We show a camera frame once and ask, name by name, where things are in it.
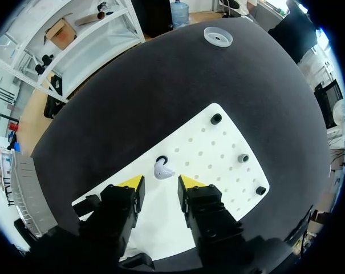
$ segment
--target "white metal shelf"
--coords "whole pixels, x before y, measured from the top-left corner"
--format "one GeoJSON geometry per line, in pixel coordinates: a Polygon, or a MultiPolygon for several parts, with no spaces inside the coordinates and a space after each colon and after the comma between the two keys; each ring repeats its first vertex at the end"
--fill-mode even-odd
{"type": "Polygon", "coordinates": [[[39,30],[50,20],[50,18],[59,10],[61,10],[65,5],[70,3],[72,0],[63,0],[59,5],[57,5],[56,8],[54,8],[52,11],[48,12],[46,16],[43,17],[42,20],[36,25],[35,28],[31,32],[29,32],[28,36],[25,38],[24,41],[20,42],[20,44],[17,47],[17,54],[15,55],[12,63],[11,63],[11,68],[15,68],[17,63],[19,62],[22,53],[24,52],[25,48],[28,46],[30,41],[33,39],[33,37],[39,32],[39,30]]]}
{"type": "Polygon", "coordinates": [[[113,14],[105,17],[101,21],[97,21],[97,23],[94,23],[92,26],[85,25],[84,27],[81,26],[81,28],[76,33],[78,37],[70,44],[68,45],[63,51],[61,51],[59,54],[55,56],[52,63],[46,68],[43,74],[41,74],[38,78],[38,84],[42,84],[45,78],[48,76],[48,74],[54,69],[54,67],[64,58],[72,49],[80,42],[82,42],[83,39],[88,37],[90,34],[92,34],[97,29],[101,28],[108,22],[112,21],[115,18],[118,18],[119,16],[122,16],[128,12],[127,8],[121,8],[120,6],[115,7],[115,11],[113,14]]]}
{"type": "Polygon", "coordinates": [[[63,97],[67,98],[98,68],[138,43],[140,43],[140,39],[125,29],[124,33],[103,36],[94,45],[89,46],[87,51],[75,58],[63,73],[63,97]]]}
{"type": "Polygon", "coordinates": [[[82,26],[75,26],[74,22],[96,13],[101,0],[38,0],[27,4],[6,33],[15,43],[15,49],[10,59],[0,54],[0,67],[34,88],[67,103],[67,97],[78,85],[102,65],[138,43],[145,42],[131,0],[104,1],[113,13],[82,26]],[[44,43],[46,31],[62,17],[66,17],[77,34],[77,38],[63,51],[51,41],[44,43]],[[53,54],[54,59],[44,73],[33,80],[25,74],[27,68],[24,70],[22,58],[26,55],[39,63],[45,54],[53,54]],[[51,90],[42,86],[51,72],[64,77],[63,96],[57,94],[52,86],[51,90]]]}

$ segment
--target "white cabinet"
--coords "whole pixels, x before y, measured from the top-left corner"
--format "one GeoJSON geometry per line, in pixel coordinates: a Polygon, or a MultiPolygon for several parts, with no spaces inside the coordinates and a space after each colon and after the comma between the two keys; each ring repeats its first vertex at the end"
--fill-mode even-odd
{"type": "Polygon", "coordinates": [[[0,47],[0,66],[63,102],[67,102],[67,97],[104,64],[145,42],[131,0],[31,1],[15,18],[5,36],[10,46],[6,51],[0,47]],[[75,26],[77,19],[97,13],[97,6],[102,2],[107,2],[112,14],[100,21],[75,26]],[[64,50],[44,40],[45,32],[62,17],[77,33],[77,38],[64,50]],[[51,64],[37,80],[25,75],[25,55],[42,64],[42,56],[51,54],[54,56],[51,64]],[[62,96],[54,88],[49,90],[42,86],[51,72],[63,79],[62,96]]]}

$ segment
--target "cardboard box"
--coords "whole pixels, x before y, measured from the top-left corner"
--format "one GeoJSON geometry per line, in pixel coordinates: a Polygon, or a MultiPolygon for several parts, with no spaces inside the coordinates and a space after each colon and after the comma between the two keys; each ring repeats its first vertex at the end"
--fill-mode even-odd
{"type": "Polygon", "coordinates": [[[76,31],[64,18],[46,31],[46,38],[61,50],[64,50],[76,37],[76,31]]]}

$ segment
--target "wooden floor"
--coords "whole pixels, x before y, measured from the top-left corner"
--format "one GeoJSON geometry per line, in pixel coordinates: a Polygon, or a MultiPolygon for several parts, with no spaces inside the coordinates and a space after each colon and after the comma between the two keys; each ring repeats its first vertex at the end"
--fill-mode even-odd
{"type": "MultiPolygon", "coordinates": [[[[190,23],[199,23],[218,18],[222,18],[221,13],[214,13],[212,11],[191,13],[190,23]]],[[[152,38],[146,36],[146,41],[150,40],[152,38]]],[[[43,115],[46,102],[47,94],[40,90],[34,90],[20,118],[17,135],[22,154],[24,155],[31,155],[35,145],[52,122],[52,119],[45,118],[43,115]]]]}

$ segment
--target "cable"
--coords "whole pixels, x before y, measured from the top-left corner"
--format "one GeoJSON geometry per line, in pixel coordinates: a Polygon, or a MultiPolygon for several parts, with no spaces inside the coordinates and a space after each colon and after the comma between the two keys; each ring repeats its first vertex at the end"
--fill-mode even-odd
{"type": "Polygon", "coordinates": [[[342,153],[341,155],[339,155],[336,158],[334,158],[333,161],[331,162],[331,164],[333,164],[334,161],[336,161],[338,158],[341,158],[344,155],[345,155],[345,153],[342,153]]]}

